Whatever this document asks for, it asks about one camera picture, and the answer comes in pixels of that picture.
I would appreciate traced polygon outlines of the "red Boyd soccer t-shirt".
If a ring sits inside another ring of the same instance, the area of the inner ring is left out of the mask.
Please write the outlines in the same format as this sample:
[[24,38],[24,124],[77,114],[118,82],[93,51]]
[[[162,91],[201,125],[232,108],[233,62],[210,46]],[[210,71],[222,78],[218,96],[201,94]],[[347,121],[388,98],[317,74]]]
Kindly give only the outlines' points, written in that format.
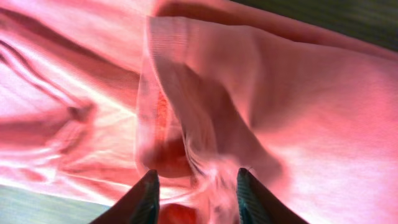
[[397,222],[397,53],[232,1],[2,1],[1,183],[238,216],[247,167],[310,223]]

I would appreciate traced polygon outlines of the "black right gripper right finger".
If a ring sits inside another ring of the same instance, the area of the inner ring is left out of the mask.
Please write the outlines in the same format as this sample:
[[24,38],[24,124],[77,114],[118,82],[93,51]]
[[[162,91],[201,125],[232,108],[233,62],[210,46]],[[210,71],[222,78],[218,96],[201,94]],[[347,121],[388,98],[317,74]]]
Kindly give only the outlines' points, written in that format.
[[243,167],[238,171],[236,195],[240,224],[308,224]]

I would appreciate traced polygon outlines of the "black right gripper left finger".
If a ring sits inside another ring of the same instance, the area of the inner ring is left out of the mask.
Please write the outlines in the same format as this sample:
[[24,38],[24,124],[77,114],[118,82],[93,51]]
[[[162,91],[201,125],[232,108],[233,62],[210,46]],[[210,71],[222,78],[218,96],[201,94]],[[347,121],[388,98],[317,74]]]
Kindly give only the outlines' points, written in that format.
[[152,169],[117,203],[90,224],[157,224],[159,210],[159,176]]

